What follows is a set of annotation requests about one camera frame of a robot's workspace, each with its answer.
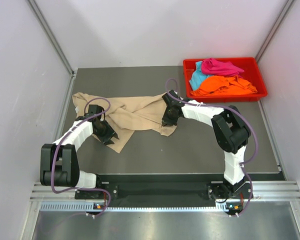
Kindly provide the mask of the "beige t shirt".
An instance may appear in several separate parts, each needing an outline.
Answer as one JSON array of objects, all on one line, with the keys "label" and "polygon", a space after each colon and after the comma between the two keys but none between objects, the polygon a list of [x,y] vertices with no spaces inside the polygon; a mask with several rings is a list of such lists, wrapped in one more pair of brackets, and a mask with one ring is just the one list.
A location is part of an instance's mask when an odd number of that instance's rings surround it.
[{"label": "beige t shirt", "polygon": [[108,147],[120,153],[135,131],[154,130],[162,136],[170,136],[176,126],[162,126],[166,110],[163,94],[155,96],[110,97],[110,108],[105,119],[117,133]]}]

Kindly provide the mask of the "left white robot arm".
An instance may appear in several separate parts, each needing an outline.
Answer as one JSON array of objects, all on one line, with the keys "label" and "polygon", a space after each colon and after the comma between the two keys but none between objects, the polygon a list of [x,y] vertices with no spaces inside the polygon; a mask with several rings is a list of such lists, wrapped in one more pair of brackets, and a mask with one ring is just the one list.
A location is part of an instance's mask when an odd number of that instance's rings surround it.
[{"label": "left white robot arm", "polygon": [[88,112],[79,116],[71,128],[53,143],[46,143],[40,153],[40,183],[54,186],[86,189],[92,198],[99,198],[104,191],[99,176],[79,168],[77,150],[87,138],[95,135],[102,144],[112,145],[118,134],[106,121],[102,106],[92,104]]}]

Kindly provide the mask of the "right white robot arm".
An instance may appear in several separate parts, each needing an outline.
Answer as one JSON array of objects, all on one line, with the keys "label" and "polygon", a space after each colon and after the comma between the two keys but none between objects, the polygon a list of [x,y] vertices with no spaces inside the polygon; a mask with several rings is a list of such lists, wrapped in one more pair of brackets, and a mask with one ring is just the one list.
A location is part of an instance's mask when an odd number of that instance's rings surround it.
[{"label": "right white robot arm", "polygon": [[245,184],[244,157],[251,131],[235,113],[237,108],[207,106],[191,99],[182,99],[174,90],[162,96],[166,109],[162,126],[176,126],[179,118],[196,120],[213,128],[218,146],[224,152],[225,170],[222,183],[209,187],[209,197],[220,203],[235,198]]}]

